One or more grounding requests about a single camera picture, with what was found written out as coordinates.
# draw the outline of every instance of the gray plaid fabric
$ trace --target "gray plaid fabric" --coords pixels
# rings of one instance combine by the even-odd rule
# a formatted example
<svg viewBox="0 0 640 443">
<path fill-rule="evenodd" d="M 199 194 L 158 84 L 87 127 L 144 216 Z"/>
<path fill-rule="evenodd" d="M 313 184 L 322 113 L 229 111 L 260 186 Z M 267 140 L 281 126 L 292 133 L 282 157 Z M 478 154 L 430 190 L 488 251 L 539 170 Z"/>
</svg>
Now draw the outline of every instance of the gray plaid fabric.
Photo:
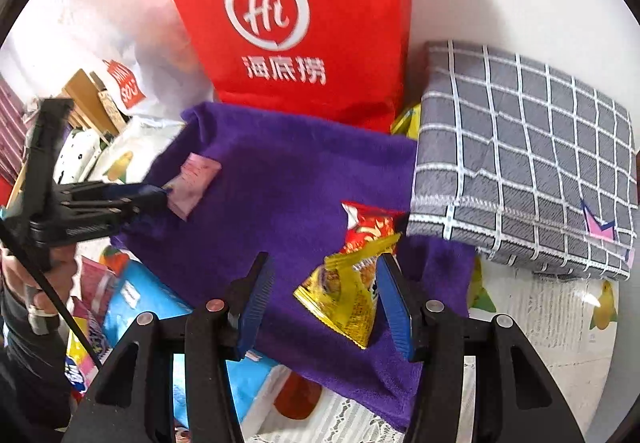
<svg viewBox="0 0 640 443">
<path fill-rule="evenodd" d="M 488 46 L 434 42 L 429 60 L 407 234 L 537 272 L 628 279 L 638 210 L 628 111 Z"/>
</svg>

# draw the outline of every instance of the haidilao bag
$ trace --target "haidilao bag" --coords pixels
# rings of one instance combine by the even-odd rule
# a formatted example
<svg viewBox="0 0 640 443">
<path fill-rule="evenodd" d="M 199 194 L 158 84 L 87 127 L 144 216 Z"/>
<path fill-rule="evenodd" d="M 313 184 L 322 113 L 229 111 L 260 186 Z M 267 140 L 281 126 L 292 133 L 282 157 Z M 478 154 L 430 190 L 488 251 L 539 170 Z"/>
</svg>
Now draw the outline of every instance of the haidilao bag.
<svg viewBox="0 0 640 443">
<path fill-rule="evenodd" d="M 411 0 L 174 0 L 223 102 L 388 132 Z"/>
</svg>

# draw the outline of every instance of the black cable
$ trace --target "black cable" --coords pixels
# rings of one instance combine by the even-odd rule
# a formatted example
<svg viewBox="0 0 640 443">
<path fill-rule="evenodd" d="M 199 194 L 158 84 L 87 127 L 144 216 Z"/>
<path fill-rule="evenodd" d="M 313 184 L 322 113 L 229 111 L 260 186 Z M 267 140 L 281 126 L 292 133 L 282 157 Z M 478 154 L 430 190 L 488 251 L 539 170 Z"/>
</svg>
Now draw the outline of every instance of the black cable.
<svg viewBox="0 0 640 443">
<path fill-rule="evenodd" d="M 29 275 L 33 277 L 33 280 L 40 286 L 40 289 L 44 291 L 44 293 L 49 297 L 49 300 L 53 303 L 58 313 L 62 316 L 66 325 L 69 326 L 69 329 L 73 331 L 75 336 L 78 338 L 84 350 L 89 354 L 92 360 L 94 360 L 95 366 L 99 369 L 102 368 L 102 362 L 100 358 L 98 358 L 98 354 L 94 351 L 94 348 L 87 340 L 87 337 L 84 335 L 80 326 L 74 318 L 71 316 L 71 313 L 66 308 L 63 301 L 60 299 L 56 290 L 53 289 L 53 286 L 50 285 L 49 281 L 45 277 L 44 273 L 38 266 L 38 264 L 34 263 L 22 245 L 18 242 L 18 240 L 14 237 L 14 234 L 9 231 L 9 229 L 4 224 L 3 220 L 0 220 L 0 241 L 5 248 L 7 248 L 12 255 L 15 256 L 16 259 L 25 267 L 25 269 L 29 272 Z"/>
</svg>

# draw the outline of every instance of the yellow bag behind cloth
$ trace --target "yellow bag behind cloth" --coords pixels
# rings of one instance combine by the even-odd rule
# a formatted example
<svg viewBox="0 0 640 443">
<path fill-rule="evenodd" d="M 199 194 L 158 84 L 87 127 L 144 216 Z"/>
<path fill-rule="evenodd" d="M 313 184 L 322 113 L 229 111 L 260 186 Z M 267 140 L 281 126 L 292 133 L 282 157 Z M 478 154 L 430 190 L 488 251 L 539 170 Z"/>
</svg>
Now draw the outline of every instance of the yellow bag behind cloth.
<svg viewBox="0 0 640 443">
<path fill-rule="evenodd" d="M 365 349 L 378 304 L 376 262 L 380 254 L 393 252 L 400 235 L 325 257 L 324 264 L 293 292 L 294 297 L 321 322 Z"/>
</svg>

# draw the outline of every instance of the metal screw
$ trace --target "metal screw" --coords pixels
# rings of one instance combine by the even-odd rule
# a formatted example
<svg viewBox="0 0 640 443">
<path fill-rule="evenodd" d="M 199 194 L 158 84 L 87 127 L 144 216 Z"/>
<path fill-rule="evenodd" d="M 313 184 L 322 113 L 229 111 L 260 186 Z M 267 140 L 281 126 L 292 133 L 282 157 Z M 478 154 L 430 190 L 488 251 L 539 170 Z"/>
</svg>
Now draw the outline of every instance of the metal screw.
<svg viewBox="0 0 640 443">
<path fill-rule="evenodd" d="M 207 302 L 207 310 L 212 313 L 217 313 L 218 311 L 222 311 L 225 308 L 225 301 L 219 298 L 211 299 Z"/>
<path fill-rule="evenodd" d="M 495 323 L 501 328 L 510 328 L 513 326 L 513 319 L 509 315 L 498 315 L 495 319 Z"/>
<path fill-rule="evenodd" d="M 425 306 L 429 311 L 431 311 L 431 313 L 442 313 L 444 311 L 444 304 L 439 300 L 428 300 Z"/>
<path fill-rule="evenodd" d="M 136 322 L 140 326 L 146 326 L 148 324 L 151 324 L 153 320 L 154 320 L 153 314 L 149 313 L 148 311 L 141 313 L 140 315 L 138 315 L 138 318 L 136 318 Z"/>
</svg>

